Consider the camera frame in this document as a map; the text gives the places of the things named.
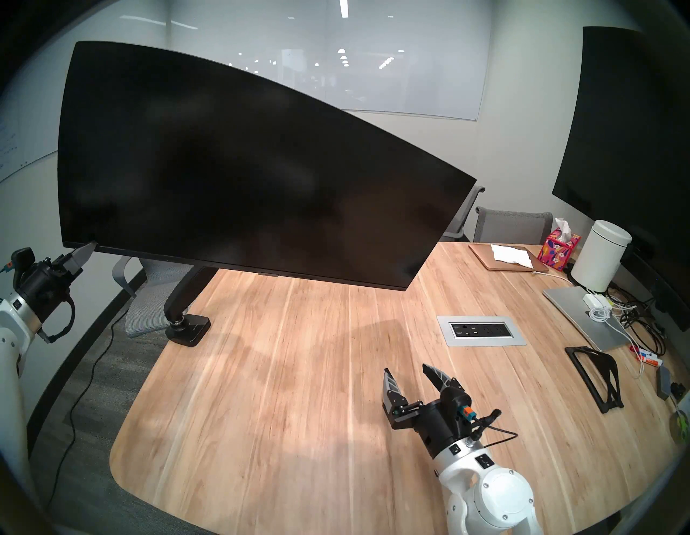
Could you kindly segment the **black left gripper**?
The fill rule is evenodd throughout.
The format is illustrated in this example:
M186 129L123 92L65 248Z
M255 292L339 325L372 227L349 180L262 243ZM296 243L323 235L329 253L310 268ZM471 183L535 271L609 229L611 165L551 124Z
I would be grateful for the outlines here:
M69 324L74 323L76 308L70 295L70 285L81 275L97 246L96 241L91 241L54 261L50 258L38 262L34 258L30 262L16 261L16 293L41 323L63 302L70 305Z

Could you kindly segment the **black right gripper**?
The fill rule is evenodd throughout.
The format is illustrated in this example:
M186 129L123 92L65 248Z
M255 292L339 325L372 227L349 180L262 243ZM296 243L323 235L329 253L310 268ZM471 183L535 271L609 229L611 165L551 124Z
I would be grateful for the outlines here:
M434 366L423 364L422 372L439 392L447 387L459 388L455 378ZM471 424L464 417L452 417L451 423L448 423L438 400L428 404L409 404L388 368L384 369L382 406L391 428L412 429L431 458L436 458L444 449L458 440L469 438L473 433Z

